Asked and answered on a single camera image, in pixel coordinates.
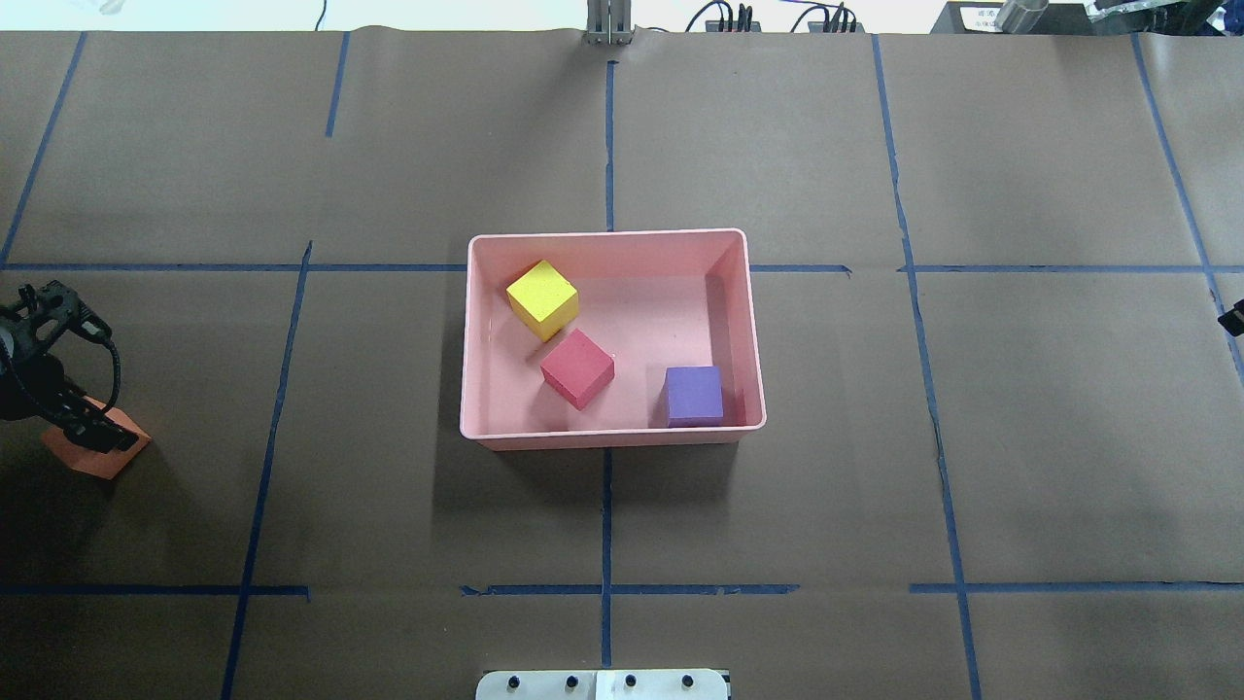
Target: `pink plastic bin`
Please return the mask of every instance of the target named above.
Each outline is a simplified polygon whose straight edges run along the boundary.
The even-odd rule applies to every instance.
[[[541,259],[578,288],[578,316],[540,342],[505,287]],[[540,362],[580,328],[613,356],[583,412]],[[664,428],[666,369],[717,366],[720,428]],[[491,450],[735,443],[765,424],[748,239],[738,229],[479,235],[466,261],[462,434]]]

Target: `table surface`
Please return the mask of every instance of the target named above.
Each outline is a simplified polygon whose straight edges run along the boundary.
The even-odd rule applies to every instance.
[[[0,695],[1244,696],[1244,44],[0,35],[0,288],[153,438],[0,426]],[[476,234],[738,226],[769,424],[458,433]],[[71,375],[109,366],[73,338]]]

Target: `blue painter's tape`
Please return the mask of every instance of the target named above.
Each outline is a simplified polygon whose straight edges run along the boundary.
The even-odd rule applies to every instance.
[[[954,500],[950,496],[950,475],[945,465],[945,449],[942,444],[942,421],[938,418],[937,390],[933,385],[933,367],[929,362],[928,339],[924,333],[924,318],[921,315],[919,287],[916,279],[916,262],[912,252],[911,231],[907,225],[907,213],[898,190],[898,152],[894,145],[894,131],[889,114],[889,98],[886,94],[886,72],[881,57],[881,41],[872,36],[873,63],[877,68],[877,93],[881,99],[881,119],[886,132],[886,150],[889,154],[889,177],[894,188],[894,210],[898,214],[898,228],[903,233],[903,259],[907,269],[907,287],[912,300],[912,317],[916,320],[916,343],[919,348],[921,372],[924,377],[924,399],[928,404],[929,420],[933,424],[933,438],[937,443],[937,466],[942,479],[942,511],[945,518],[947,541],[950,546],[950,567],[954,572],[957,598],[959,603],[959,628],[963,634],[963,653],[968,664],[968,685],[973,700],[980,700],[980,674],[977,670],[977,645],[972,634],[972,614],[968,609],[968,592],[964,587],[963,557],[959,552],[959,532],[954,518]]]
[[[306,586],[253,586],[248,596],[297,596],[311,602],[311,589]]]
[[[489,586],[480,591],[469,586],[459,587],[464,598],[483,598],[488,596],[600,596],[601,587],[586,584],[530,584],[530,586]]]
[[[1229,592],[1244,593],[1244,583],[1214,581],[1086,581],[1086,582],[1030,582],[1030,583],[969,583],[972,594],[1009,593],[1192,593]],[[953,583],[913,583],[908,591],[916,596],[953,594]]]
[[[912,265],[917,272],[1054,272],[1054,274],[1200,274],[1197,265]]]
[[[249,262],[14,262],[7,270],[73,272],[296,272],[295,264]]]
[[[613,666],[613,449],[601,479],[601,668]]]
[[[10,584],[0,586],[5,596],[238,596],[239,586],[149,586],[137,583]],[[311,599],[305,586],[259,586],[251,596],[291,596]]]
[[[236,586],[146,586],[85,583],[0,586],[0,596],[238,596]]]
[[[281,359],[280,382],[276,385],[276,400],[272,405],[272,421],[267,429],[267,449],[264,453],[264,471],[259,477],[259,496],[255,499],[255,513],[250,523],[250,542],[246,546],[246,562],[243,567],[241,591],[238,596],[238,610],[234,613],[233,638],[229,643],[229,660],[225,664],[225,680],[220,689],[221,700],[233,696],[234,676],[238,673],[238,655],[241,652],[241,635],[246,624],[246,607],[250,601],[250,586],[255,577],[255,556],[259,553],[259,535],[264,525],[264,507],[267,502],[267,489],[272,480],[272,460],[276,456],[276,434],[285,408],[285,392],[290,380],[290,362],[294,359],[294,338],[299,332],[299,317],[302,313],[302,297],[306,293],[307,272],[311,262],[312,242],[307,242],[302,252],[302,267],[299,271],[299,283],[294,291],[294,308],[290,311],[290,326],[285,334],[285,356]]]
[[[21,188],[21,196],[17,198],[17,208],[12,213],[12,221],[9,224],[9,234],[0,246],[0,267],[9,262],[9,252],[12,251],[12,241],[17,237],[17,229],[21,228],[21,216],[26,213],[26,204],[30,201],[30,191],[35,188],[35,178],[39,177],[39,165],[44,163],[44,154],[47,153],[47,144],[52,140],[52,129],[56,128],[56,119],[61,116],[61,107],[65,106],[65,96],[70,92],[70,83],[73,82],[73,73],[77,72],[78,61],[82,60],[82,47],[86,46],[86,32],[78,32],[77,44],[73,46],[73,57],[65,68],[65,80],[61,81],[61,91],[56,94],[52,104],[52,113],[47,117],[47,126],[44,128],[44,138],[39,140],[35,149],[35,159],[30,163],[30,173],[26,174],[26,184]]]
[[[313,272],[464,272],[460,262],[317,262]]]
[[[464,598],[489,596],[601,596],[602,586],[583,584],[516,584],[489,586],[484,589],[462,586]],[[611,583],[611,596],[786,596],[799,591],[795,583]]]
[[[1162,122],[1162,112],[1158,109],[1157,99],[1153,97],[1153,86],[1149,85],[1149,71],[1144,65],[1144,50],[1141,47],[1141,37],[1138,34],[1132,35],[1132,53],[1136,56],[1136,70],[1141,75],[1141,87],[1144,88],[1144,99],[1149,104],[1149,113],[1153,116],[1153,126],[1158,132],[1158,142],[1162,144],[1162,154],[1166,155],[1167,168],[1171,170],[1171,179],[1174,182],[1176,193],[1179,195],[1179,208],[1183,209],[1183,218],[1188,221],[1188,230],[1192,231],[1192,241],[1197,246],[1197,255],[1200,257],[1200,267],[1205,274],[1205,283],[1209,285],[1209,295],[1213,296],[1214,307],[1218,310],[1218,315],[1225,312],[1225,306],[1230,306],[1227,302],[1224,306],[1223,295],[1218,291],[1218,280],[1214,279],[1214,271],[1209,264],[1209,254],[1205,251],[1205,241],[1200,235],[1200,226],[1197,224],[1197,216],[1192,211],[1192,203],[1188,200],[1188,190],[1183,185],[1183,175],[1179,173],[1179,163],[1174,159],[1174,152],[1171,149],[1171,140],[1167,139],[1166,124]],[[1235,343],[1235,339],[1229,332],[1223,331],[1223,337],[1227,341],[1227,348],[1232,354],[1232,363],[1235,364],[1235,375],[1239,378],[1240,387],[1244,387],[1244,359],[1240,358],[1240,348]]]
[[[794,583],[613,584],[615,596],[786,596],[796,591]]]
[[[846,265],[751,265],[754,272],[841,272],[850,275]]]
[[[613,230],[613,70],[617,61],[605,66],[605,230]]]
[[[328,104],[328,123],[323,127],[323,136],[332,138],[332,132],[337,128],[337,103],[341,101],[341,83],[346,80],[346,57],[350,55],[350,32],[341,35],[341,52],[337,55],[337,78],[332,83],[332,103]]]

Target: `metal bracket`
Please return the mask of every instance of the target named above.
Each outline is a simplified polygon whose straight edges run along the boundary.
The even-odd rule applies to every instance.
[[[475,700],[730,700],[730,671],[634,669],[491,671]]]
[[[631,44],[631,0],[587,0],[586,44]]]

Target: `black cable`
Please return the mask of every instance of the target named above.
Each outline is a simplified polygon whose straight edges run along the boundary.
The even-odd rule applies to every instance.
[[[101,413],[107,414],[117,405],[117,399],[121,397],[121,354],[117,353],[117,344],[111,337],[103,339],[103,346],[112,356],[112,393],[108,394],[108,403],[103,405],[103,409],[100,409]]]
[[[730,4],[726,2],[725,0],[712,0],[710,2],[708,2],[707,5],[704,5],[703,7],[700,7],[698,12],[695,12],[695,16],[692,17],[692,21],[687,22],[687,29],[684,29],[683,31],[684,32],[690,31],[692,27],[695,26],[695,20],[698,20],[699,16],[703,15],[704,12],[707,12],[708,9],[712,7],[713,5],[717,5],[718,10],[720,10],[722,7],[725,7],[725,14],[728,14],[729,17],[730,17],[729,20],[726,20],[725,17],[722,17],[722,21],[724,22],[722,25],[722,31],[726,31],[725,27],[733,26],[734,25],[734,7],[731,7]]]
[[[799,22],[804,21],[804,17],[815,12],[816,10],[821,10],[822,12],[825,12],[824,24],[826,25],[830,24],[830,7],[827,5],[812,5],[811,7],[804,10],[804,14],[800,15],[797,20],[795,20],[795,26],[790,27],[790,34],[795,34],[796,31],[799,31]]]
[[[0,341],[0,366],[4,367],[6,373],[12,375],[12,384],[14,387],[17,388],[17,393],[21,394],[21,398],[35,408],[35,412],[39,414],[39,418],[57,426],[65,421],[63,418],[58,417],[57,414],[53,414],[49,409],[45,409],[44,405],[40,404],[39,399],[35,399],[35,397],[30,393],[30,390],[26,389],[26,383],[21,382],[21,375],[17,374],[17,368],[14,366],[12,358],[9,356],[9,347],[5,346],[4,341]]]
[[[17,287],[17,295],[21,296],[21,302],[26,306],[26,315],[31,315],[39,310],[39,296],[35,295],[35,287],[24,283]]]
[[[821,31],[824,34],[837,34],[838,32],[838,22],[842,21],[842,16],[843,16],[843,14],[842,14],[842,5],[838,5],[838,9],[833,10],[833,17],[829,21],[829,24],[821,25]]]
[[[804,14],[800,15],[797,20],[795,20],[795,26],[790,27],[790,34],[795,34],[796,31],[799,31],[799,22],[804,21],[804,17],[806,17],[814,10],[821,10],[822,12],[825,12],[825,21],[821,22],[821,31],[830,31],[829,29],[830,24],[833,21],[830,17],[830,10],[835,10],[835,16],[841,19],[843,27],[847,25],[848,21],[850,22],[857,21],[855,10],[847,7],[846,5],[829,5],[824,2],[807,2],[807,4],[811,6],[804,10]]]

